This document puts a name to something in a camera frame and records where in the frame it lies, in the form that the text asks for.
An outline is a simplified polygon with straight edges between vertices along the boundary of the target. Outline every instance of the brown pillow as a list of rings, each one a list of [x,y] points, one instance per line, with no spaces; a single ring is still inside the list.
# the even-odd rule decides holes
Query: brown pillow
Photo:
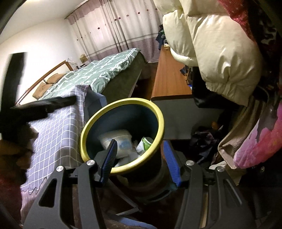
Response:
[[[58,74],[58,73],[56,73],[56,74],[54,74],[54,75],[52,75],[49,79],[47,79],[47,83],[50,83],[50,84],[55,84],[55,83],[57,83],[61,78],[63,78],[63,76],[65,75],[65,73],[63,73],[63,74]]]
[[[44,93],[52,86],[52,84],[45,84],[45,83],[41,83],[38,88],[35,90],[35,92],[33,93],[33,97],[36,99],[41,98]]]

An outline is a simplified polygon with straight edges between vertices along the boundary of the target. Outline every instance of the wooden headboard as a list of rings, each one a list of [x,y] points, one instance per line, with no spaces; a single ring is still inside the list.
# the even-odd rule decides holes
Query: wooden headboard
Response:
[[[58,69],[59,67],[61,67],[62,65],[66,65],[68,67],[68,69],[70,71],[73,71],[73,68],[70,66],[70,64],[67,61],[63,61],[61,63],[59,63],[56,67],[52,68],[50,71],[48,71],[44,76],[42,76],[41,78],[39,78],[30,88],[28,88],[25,93],[19,98],[19,100],[16,102],[17,104],[20,104],[20,102],[22,102],[22,100],[29,94],[29,92],[31,92],[39,83],[41,83],[48,75],[50,75],[53,71],[55,71],[56,69]]]

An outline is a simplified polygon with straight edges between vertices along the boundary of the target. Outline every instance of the white puffer jacket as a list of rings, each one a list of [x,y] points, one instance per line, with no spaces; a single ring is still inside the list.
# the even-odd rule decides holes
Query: white puffer jacket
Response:
[[[173,57],[198,66],[209,90],[248,105],[261,76],[262,56],[217,0],[154,0]]]

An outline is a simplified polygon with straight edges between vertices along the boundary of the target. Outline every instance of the curtain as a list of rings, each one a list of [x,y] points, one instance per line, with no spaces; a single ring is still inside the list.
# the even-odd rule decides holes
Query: curtain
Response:
[[[155,40],[162,14],[153,0],[89,0],[67,17],[78,53],[89,59],[139,48],[146,61],[158,61]]]

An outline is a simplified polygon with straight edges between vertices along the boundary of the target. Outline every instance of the purple plaid fabric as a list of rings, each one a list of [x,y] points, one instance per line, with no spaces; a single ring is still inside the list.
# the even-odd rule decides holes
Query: purple plaid fabric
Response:
[[[63,165],[66,169],[75,168],[83,163],[79,153],[80,133],[84,127],[84,99],[89,85],[76,85],[62,97],[76,95],[76,105],[64,107],[49,114],[48,118],[31,122],[38,132],[33,144],[34,154],[27,182],[21,186],[29,194],[38,190],[45,177],[49,177],[54,168]]]

